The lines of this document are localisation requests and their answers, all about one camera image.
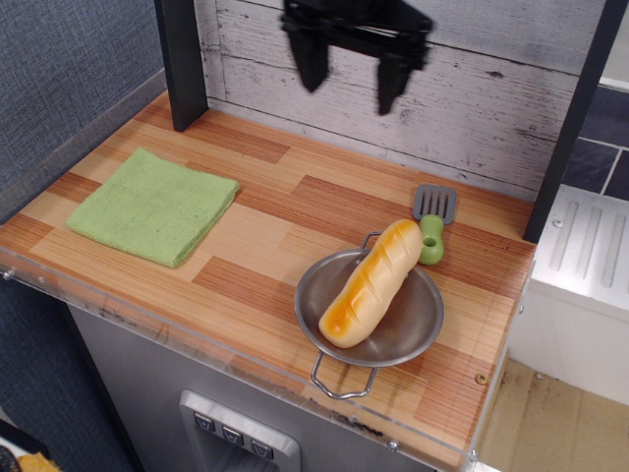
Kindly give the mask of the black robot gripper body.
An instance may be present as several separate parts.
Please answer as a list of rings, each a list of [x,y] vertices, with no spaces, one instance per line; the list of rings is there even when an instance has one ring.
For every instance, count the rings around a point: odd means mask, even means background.
[[[396,54],[422,69],[433,21],[406,1],[285,1],[282,29],[318,34],[331,47],[372,58]]]

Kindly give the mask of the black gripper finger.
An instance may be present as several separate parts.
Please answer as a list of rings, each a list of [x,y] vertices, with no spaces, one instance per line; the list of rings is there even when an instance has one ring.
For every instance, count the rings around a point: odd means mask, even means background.
[[[303,86],[314,92],[328,74],[328,44],[315,33],[289,31],[289,42]]]
[[[412,64],[402,56],[385,54],[380,58],[377,68],[377,101],[380,116],[391,111],[394,100],[404,93],[412,72]]]

